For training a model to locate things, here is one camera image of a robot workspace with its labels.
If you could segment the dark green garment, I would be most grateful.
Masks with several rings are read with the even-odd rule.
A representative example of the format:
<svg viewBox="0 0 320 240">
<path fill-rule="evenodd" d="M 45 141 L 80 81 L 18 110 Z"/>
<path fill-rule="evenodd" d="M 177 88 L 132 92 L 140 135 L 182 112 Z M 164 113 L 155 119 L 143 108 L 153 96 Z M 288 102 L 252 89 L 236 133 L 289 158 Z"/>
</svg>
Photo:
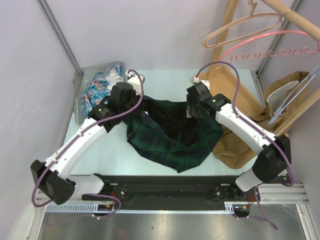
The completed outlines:
<svg viewBox="0 0 320 240">
<path fill-rule="evenodd" d="M 123 117 L 127 142 L 140 156 L 176 170 L 198 167 L 223 136 L 214 119 L 188 118 L 186 102 L 144 96 L 142 108 Z"/>
</svg>

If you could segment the pink plastic hanger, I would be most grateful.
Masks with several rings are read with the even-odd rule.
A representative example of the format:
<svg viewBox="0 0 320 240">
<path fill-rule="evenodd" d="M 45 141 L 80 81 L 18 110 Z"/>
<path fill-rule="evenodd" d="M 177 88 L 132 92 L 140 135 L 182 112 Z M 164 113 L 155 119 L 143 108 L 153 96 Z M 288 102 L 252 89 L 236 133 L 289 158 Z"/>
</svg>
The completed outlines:
<svg viewBox="0 0 320 240">
<path fill-rule="evenodd" d="M 257 51 L 254 55 L 250 56 L 250 54 L 244 53 L 241 57 L 238 57 L 237 54 L 233 54 L 229 60 L 224 60 L 224 58 L 231 54 L 234 50 L 247 45 L 253 41 L 256 40 L 260 40 L 262 38 L 266 38 L 266 37 L 270 37 L 270 36 L 275 36 L 275 35 L 301 35 L 301 36 L 305 36 L 305 37 L 309 37 L 311 38 L 311 36 L 309 34 L 307 34 L 304 31 L 301 30 L 278 30 L 278 31 L 273 31 L 273 32 L 268 32 L 268 33 L 263 33 L 254 37 L 251 37 L 249 39 L 246 39 L 244 41 L 242 41 L 241 43 L 238 43 L 237 45 L 233 46 L 232 48 L 230 48 L 229 50 L 227 50 L 224 54 L 221 55 L 220 57 L 220 61 L 224 61 L 224 62 L 232 62 L 232 61 L 236 61 L 236 62 L 241 62 L 243 60 L 254 60 L 254 59 L 266 59 L 267 57 L 270 58 L 276 58 L 278 56 L 281 57 L 287 57 L 287 56 L 298 56 L 301 54 L 313 54 L 313 53 L 318 53 L 320 51 L 320 42 L 316 41 L 317 46 L 314 50 L 309 50 L 308 46 L 304 46 L 302 47 L 300 50 L 298 50 L 297 48 L 291 48 L 289 51 L 286 51 L 284 48 L 281 48 L 280 50 L 278 50 L 277 52 L 275 52 L 274 50 L 268 50 L 266 51 L 264 54 L 262 54 L 261 51 Z"/>
</svg>

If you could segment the blue floral garment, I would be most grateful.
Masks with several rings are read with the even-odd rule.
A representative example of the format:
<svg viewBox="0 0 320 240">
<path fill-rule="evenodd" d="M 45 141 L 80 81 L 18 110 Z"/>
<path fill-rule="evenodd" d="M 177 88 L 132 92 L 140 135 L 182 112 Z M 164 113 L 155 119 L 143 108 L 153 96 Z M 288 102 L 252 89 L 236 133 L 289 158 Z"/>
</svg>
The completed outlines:
<svg viewBox="0 0 320 240">
<path fill-rule="evenodd" d="M 120 62 L 112 63 L 99 70 L 82 94 L 82 113 L 87 118 L 90 111 L 106 96 L 111 94 L 112 87 L 125 81 L 125 71 Z"/>
</svg>

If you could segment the light blue wire hanger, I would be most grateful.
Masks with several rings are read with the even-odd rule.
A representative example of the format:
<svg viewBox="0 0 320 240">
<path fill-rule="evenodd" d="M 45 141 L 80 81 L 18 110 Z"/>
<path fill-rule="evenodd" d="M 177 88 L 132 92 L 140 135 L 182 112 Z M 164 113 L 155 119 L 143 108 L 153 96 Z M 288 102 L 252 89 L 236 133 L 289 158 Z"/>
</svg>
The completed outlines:
<svg viewBox="0 0 320 240">
<path fill-rule="evenodd" d="M 268 125 L 271 125 L 283 112 L 283 110 L 288 107 L 291 102 L 296 99 L 299 94 L 311 83 L 311 81 L 320 73 L 320 65 L 318 64 L 300 83 L 298 83 L 294 89 L 289 93 L 289 95 L 284 99 L 284 101 L 276 109 L 274 116 L 268 122 Z M 303 84 L 305 84 L 295 95 L 293 93 Z"/>
</svg>

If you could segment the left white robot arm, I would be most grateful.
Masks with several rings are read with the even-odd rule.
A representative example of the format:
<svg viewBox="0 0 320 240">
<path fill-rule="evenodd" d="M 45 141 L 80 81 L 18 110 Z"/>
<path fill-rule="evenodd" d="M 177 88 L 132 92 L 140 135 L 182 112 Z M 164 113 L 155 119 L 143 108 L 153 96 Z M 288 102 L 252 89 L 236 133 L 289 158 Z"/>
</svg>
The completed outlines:
<svg viewBox="0 0 320 240">
<path fill-rule="evenodd" d="M 57 205 L 66 203 L 74 195 L 81 197 L 94 194 L 100 200 L 107 199 L 111 188 L 99 176 L 92 174 L 71 177 L 71 172 L 84 154 L 118 125 L 122 117 L 138 108 L 143 95 L 143 82 L 139 79 L 116 83 L 108 96 L 107 104 L 95 106 L 67 143 L 45 161 L 36 159 L 30 165 L 35 183 L 32 202 L 36 201 L 38 190 Z"/>
</svg>

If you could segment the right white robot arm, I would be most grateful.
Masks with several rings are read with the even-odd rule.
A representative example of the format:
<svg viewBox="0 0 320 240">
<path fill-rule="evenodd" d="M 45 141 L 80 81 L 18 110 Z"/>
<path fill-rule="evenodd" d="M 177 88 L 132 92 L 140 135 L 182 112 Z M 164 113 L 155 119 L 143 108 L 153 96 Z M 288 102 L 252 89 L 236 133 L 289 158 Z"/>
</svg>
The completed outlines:
<svg viewBox="0 0 320 240">
<path fill-rule="evenodd" d="M 235 200 L 242 201 L 255 186 L 291 170 L 291 144 L 287 136 L 276 136 L 260 127 L 223 94 L 213 96 L 202 82 L 187 89 L 186 111 L 188 118 L 213 119 L 227 127 L 257 155 L 253 166 L 238 176 L 230 188 Z"/>
</svg>

